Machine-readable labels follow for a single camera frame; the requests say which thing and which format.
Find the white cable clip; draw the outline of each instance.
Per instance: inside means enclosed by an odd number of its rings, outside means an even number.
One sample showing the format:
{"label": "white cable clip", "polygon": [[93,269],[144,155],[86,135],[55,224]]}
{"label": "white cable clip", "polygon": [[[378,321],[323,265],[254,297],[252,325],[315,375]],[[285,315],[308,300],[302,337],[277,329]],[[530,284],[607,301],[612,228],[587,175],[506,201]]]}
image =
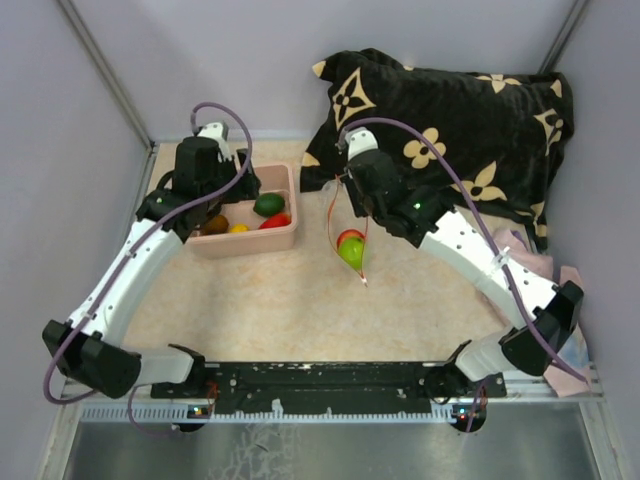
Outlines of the white cable clip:
{"label": "white cable clip", "polygon": [[493,257],[493,260],[491,260],[489,267],[482,272],[480,278],[476,282],[476,288],[482,291],[482,286],[486,282],[491,282],[493,276],[498,271],[502,270],[502,267],[506,265],[507,262],[509,262],[509,250],[511,250],[511,247],[507,246],[503,250],[499,251],[495,257]]}

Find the red fruit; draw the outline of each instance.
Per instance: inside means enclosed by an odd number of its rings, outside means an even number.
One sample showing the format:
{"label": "red fruit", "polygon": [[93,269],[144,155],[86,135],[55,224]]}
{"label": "red fruit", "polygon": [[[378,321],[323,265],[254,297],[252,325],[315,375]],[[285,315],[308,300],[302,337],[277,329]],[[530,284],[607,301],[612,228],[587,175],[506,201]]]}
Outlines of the red fruit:
{"label": "red fruit", "polygon": [[362,234],[362,232],[354,228],[350,228],[349,230],[345,230],[344,232],[342,232],[338,237],[338,241],[336,242],[338,249],[340,249],[340,245],[342,245],[342,242],[344,242],[347,238],[353,237],[361,238],[362,240],[364,240],[364,235]]}
{"label": "red fruit", "polygon": [[263,230],[265,228],[278,228],[278,227],[286,227],[291,223],[291,216],[286,213],[278,213],[271,217],[269,220],[266,220],[262,225],[260,225],[259,230]]}

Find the string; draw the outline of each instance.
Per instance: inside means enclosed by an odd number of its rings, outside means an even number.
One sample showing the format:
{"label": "string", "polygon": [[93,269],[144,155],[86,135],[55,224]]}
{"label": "string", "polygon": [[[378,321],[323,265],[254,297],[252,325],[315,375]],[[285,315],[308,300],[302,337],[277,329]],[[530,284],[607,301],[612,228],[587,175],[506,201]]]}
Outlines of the string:
{"label": "string", "polygon": [[[336,245],[336,242],[334,242],[333,238],[331,237],[331,216],[333,215],[333,209],[336,206],[336,201],[338,200],[338,194],[340,193],[340,177],[338,175],[336,175],[335,182],[336,182],[336,193],[333,195],[333,200],[331,200],[331,203],[329,204],[329,208],[327,209],[327,237],[329,239],[329,244],[331,245],[331,248],[336,253],[336,255],[340,257],[338,246]],[[367,277],[364,273],[364,252],[367,248],[368,235],[369,235],[369,217],[365,219],[364,236],[362,239],[362,242],[364,243],[364,248],[362,249],[362,253],[360,254],[360,270],[357,272],[358,275],[360,276],[360,280],[362,281],[365,287],[369,286],[367,282]],[[340,260],[347,263],[342,257],[340,257]]]}

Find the green lime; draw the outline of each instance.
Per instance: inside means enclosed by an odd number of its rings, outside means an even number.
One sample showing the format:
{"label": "green lime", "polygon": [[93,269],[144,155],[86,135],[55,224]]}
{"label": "green lime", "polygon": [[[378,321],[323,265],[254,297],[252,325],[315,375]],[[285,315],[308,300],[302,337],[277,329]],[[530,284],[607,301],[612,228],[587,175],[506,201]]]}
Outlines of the green lime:
{"label": "green lime", "polygon": [[340,244],[338,254],[356,271],[362,269],[362,254],[364,252],[364,240],[360,237],[346,238]]}

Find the fabric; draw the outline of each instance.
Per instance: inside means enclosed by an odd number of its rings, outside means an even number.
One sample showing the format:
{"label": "fabric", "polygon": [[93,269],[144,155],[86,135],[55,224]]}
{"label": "fabric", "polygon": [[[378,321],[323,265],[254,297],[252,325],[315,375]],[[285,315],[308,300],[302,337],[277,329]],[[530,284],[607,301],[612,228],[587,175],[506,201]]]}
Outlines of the fabric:
{"label": "fabric", "polygon": [[[548,280],[553,278],[552,257],[529,252],[527,247],[509,230],[500,229],[494,233],[493,238],[500,250],[508,247],[509,256],[520,265]],[[562,266],[560,268],[560,278],[557,283],[559,285],[563,285],[569,280],[584,290],[578,270],[573,267]],[[497,306],[494,305],[493,302],[490,303],[502,323],[504,323],[505,326],[510,325],[509,320],[503,315]],[[589,352],[587,350],[587,343],[579,326],[576,327],[567,342],[560,349],[558,356],[567,364],[575,368],[580,374],[582,374],[582,376],[587,379],[591,378],[589,372]],[[549,368],[544,372],[544,378],[559,397],[567,397],[569,395],[575,395],[576,393],[588,392],[590,388],[590,385],[581,382],[553,365],[549,366]]]}
{"label": "fabric", "polygon": [[[546,193],[574,130],[571,88],[560,73],[505,75],[404,66],[374,49],[343,51],[314,65],[331,83],[326,122],[303,158],[300,186],[317,191],[344,171],[338,131],[371,116],[401,120],[434,143],[479,210],[525,224],[546,249]],[[464,205],[435,155],[410,134],[368,126],[410,186],[428,184]]]}

